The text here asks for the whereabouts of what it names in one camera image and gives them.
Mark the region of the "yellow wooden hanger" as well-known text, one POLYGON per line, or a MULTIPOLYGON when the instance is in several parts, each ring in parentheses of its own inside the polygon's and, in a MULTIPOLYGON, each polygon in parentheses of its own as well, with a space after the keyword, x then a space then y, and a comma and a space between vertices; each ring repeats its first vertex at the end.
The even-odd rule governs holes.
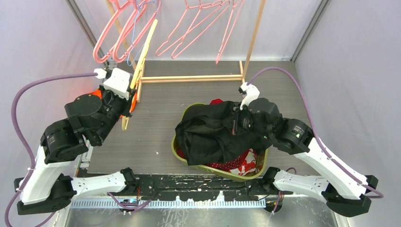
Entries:
POLYGON ((139 98, 140 98, 140 92, 141 92, 141 88, 142 88, 141 78, 144 75, 145 60, 146 60, 146 56, 147 56, 147 53, 149 50, 149 45, 150 45, 151 39, 152 39, 154 31, 157 27, 157 23, 158 23, 158 20, 155 19, 149 29, 149 33, 146 37, 146 40, 143 44, 143 48, 139 55, 137 67, 133 73, 133 78, 132 78, 132 81, 130 84, 130 88, 135 90, 135 94, 134 94, 132 102, 131 102, 131 108, 129 110, 129 113, 133 112, 135 105, 139 101, 139 98))

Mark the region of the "red poppy floral skirt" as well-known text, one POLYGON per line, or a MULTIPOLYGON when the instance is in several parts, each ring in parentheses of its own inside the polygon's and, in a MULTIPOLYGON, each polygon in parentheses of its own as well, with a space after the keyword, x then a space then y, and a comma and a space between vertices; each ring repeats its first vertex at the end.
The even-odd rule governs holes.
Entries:
POLYGON ((245 176, 254 173, 257 168, 256 158, 257 154, 254 152, 253 149, 250 148, 247 152, 245 152, 240 156, 238 161, 239 166, 230 167, 228 172, 240 176, 245 176))

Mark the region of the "black garment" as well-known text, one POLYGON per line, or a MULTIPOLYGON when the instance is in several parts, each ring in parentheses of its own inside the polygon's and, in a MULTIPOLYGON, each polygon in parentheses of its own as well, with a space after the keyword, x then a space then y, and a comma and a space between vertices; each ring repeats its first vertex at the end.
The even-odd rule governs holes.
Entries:
POLYGON ((271 146, 263 136, 234 127, 239 102, 194 104, 183 114, 175 128, 175 138, 188 165, 224 164, 240 157, 248 149, 257 154, 271 146))

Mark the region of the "pink hanger of red garment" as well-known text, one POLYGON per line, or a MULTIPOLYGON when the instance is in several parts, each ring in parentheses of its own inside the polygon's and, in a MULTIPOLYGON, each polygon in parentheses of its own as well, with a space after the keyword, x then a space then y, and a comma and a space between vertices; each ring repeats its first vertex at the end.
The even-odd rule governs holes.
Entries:
POLYGON ((227 26, 225 28, 225 32, 223 35, 223 39, 221 42, 221 46, 219 48, 218 54, 217 54, 217 58, 215 63, 218 64, 221 56, 224 52, 224 49, 228 43, 228 40, 232 34, 233 28, 236 24, 236 21, 239 17, 239 14, 241 13, 242 7, 243 7, 244 1, 243 0, 232 0, 231 1, 231 11, 230 11, 230 15, 228 18, 228 22, 227 22, 227 26))

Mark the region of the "plain red garment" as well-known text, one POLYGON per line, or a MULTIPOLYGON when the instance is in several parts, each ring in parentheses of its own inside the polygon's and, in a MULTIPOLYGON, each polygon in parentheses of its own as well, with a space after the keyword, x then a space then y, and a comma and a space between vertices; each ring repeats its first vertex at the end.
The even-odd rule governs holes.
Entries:
MULTIPOLYGON (((222 103, 222 102, 223 102, 223 100, 221 100, 220 98, 217 98, 217 99, 211 100, 210 103, 209 103, 209 105, 216 105, 216 104, 220 104, 220 103, 222 103)), ((189 109, 191 106, 204 105, 204 104, 205 104, 205 103, 193 103, 193 104, 189 105, 189 106, 185 109, 185 111, 184 111, 184 113, 183 113, 183 117, 184 117, 184 115, 186 114, 186 112, 188 111, 188 109, 189 109)), ((180 158, 182 158, 183 160, 186 160, 185 154, 184 154, 184 152, 182 151, 182 149, 180 148, 179 144, 177 144, 177 147, 176 147, 176 149, 175 149, 175 152, 176 152, 176 154, 177 154, 180 158)))

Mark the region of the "pink hanger of dotted garment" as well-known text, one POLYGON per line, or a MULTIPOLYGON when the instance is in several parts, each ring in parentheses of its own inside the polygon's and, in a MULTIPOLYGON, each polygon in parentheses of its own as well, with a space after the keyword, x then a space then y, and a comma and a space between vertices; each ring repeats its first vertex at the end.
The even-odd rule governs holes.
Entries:
POLYGON ((175 27, 156 49, 155 55, 159 57, 171 52, 171 59, 178 58, 238 2, 237 0, 185 0, 185 10, 175 27))

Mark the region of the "dark red polka dot garment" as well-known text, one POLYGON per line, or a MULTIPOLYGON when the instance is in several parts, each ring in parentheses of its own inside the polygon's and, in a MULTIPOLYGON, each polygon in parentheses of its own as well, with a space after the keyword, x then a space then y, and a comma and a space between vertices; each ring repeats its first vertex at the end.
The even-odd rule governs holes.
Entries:
POLYGON ((226 163, 208 163, 205 164, 205 166, 214 168, 214 169, 218 169, 218 170, 222 170, 225 172, 230 172, 231 170, 237 169, 238 167, 241 166, 241 160, 240 159, 236 159, 233 161, 229 161, 226 163))

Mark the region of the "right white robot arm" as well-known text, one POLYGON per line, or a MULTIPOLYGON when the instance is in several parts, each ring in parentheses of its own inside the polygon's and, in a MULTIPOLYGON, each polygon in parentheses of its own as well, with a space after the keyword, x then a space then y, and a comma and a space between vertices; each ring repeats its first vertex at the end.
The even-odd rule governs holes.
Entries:
POLYGON ((369 211, 371 192, 378 179, 362 175, 338 159, 303 121, 285 118, 275 103, 257 98, 233 108, 233 133, 246 130, 312 167, 318 177, 301 176, 276 167, 268 168, 262 179, 268 194, 294 192, 325 203, 332 211, 355 217, 369 211))

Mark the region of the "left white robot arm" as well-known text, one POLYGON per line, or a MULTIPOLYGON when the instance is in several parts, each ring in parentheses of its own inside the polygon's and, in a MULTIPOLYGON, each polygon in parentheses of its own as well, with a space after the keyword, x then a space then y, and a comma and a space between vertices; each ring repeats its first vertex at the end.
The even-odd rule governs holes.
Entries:
POLYGON ((130 105, 130 98, 102 88, 67 103, 67 117, 49 125, 41 137, 31 177, 14 181, 21 190, 18 214, 55 212, 78 198, 101 193, 133 195, 138 182, 130 168, 86 178, 63 174, 79 155, 103 144, 119 118, 129 115, 130 105))

